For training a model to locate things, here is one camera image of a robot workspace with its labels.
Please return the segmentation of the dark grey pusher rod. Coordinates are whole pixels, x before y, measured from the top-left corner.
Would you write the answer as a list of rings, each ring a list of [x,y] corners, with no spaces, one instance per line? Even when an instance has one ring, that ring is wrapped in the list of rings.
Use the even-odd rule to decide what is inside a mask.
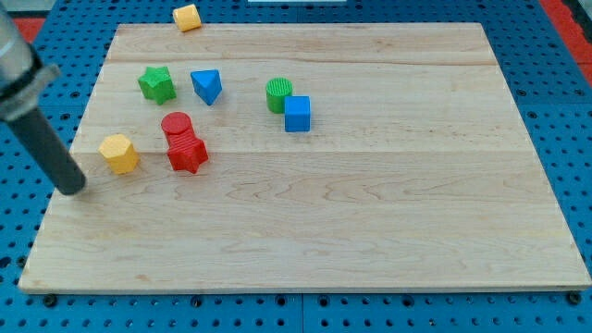
[[[59,192],[74,195],[84,189],[84,173],[39,108],[6,123]]]

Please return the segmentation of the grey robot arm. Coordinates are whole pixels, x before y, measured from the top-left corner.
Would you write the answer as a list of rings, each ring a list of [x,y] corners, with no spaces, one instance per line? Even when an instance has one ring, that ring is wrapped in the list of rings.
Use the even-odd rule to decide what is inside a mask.
[[[46,86],[60,75],[45,65],[13,19],[1,10],[1,121],[64,195],[85,188],[86,177],[39,107]]]

